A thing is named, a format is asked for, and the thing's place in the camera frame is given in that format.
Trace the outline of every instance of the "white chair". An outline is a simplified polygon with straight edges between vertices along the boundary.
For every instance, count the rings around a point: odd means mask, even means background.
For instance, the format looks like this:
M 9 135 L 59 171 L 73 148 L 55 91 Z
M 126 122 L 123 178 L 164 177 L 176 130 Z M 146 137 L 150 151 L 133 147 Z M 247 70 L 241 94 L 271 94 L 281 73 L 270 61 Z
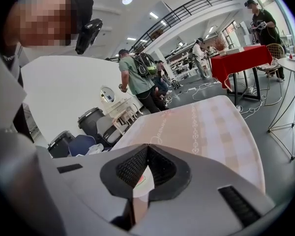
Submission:
M 113 118 L 104 116 L 98 119 L 96 122 L 97 133 L 111 146 L 116 144 L 116 142 L 122 137 L 123 133 L 129 127 L 129 125 L 124 124 L 117 129 L 114 126 L 113 121 Z

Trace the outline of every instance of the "white pillar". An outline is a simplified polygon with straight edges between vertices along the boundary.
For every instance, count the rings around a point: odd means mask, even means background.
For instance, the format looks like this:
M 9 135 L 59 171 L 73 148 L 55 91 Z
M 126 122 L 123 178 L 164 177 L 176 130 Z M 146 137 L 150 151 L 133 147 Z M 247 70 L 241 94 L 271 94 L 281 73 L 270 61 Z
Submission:
M 156 48 L 154 51 L 155 51 L 157 57 L 159 58 L 159 60 L 161 60 L 161 61 L 164 62 L 164 68 L 165 68 L 165 70 L 166 70 L 166 72 L 167 72 L 169 78 L 170 78 L 170 79 L 175 79 L 175 80 L 177 80 L 176 77 L 175 77 L 175 75 L 173 74 L 173 71 L 171 70 L 171 68 L 169 67 L 169 65 L 167 65 L 166 60 L 165 60 L 165 58 L 164 58 L 162 52 L 161 52 L 158 48 Z

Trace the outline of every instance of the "balcony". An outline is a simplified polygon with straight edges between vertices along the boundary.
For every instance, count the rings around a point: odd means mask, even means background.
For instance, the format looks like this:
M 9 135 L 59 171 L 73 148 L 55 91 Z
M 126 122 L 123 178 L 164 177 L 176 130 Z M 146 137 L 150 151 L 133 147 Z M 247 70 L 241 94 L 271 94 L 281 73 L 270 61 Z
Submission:
M 161 34 L 165 33 L 174 25 L 186 18 L 203 11 L 207 8 L 228 2 L 231 0 L 191 0 L 177 9 L 173 10 L 165 17 L 160 19 L 149 30 L 144 33 L 130 49 L 131 53 L 142 52 L 149 44 L 155 41 Z

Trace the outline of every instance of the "white shirt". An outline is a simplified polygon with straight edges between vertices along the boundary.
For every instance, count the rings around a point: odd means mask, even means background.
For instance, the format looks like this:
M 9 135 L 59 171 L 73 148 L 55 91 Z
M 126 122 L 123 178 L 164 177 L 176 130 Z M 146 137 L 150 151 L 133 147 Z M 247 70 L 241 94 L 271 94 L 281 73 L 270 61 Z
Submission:
M 194 47 L 192 48 L 192 53 L 197 56 L 196 60 L 199 62 L 205 57 L 205 54 L 203 53 L 203 51 L 201 51 L 200 45 L 198 44 L 194 45 Z

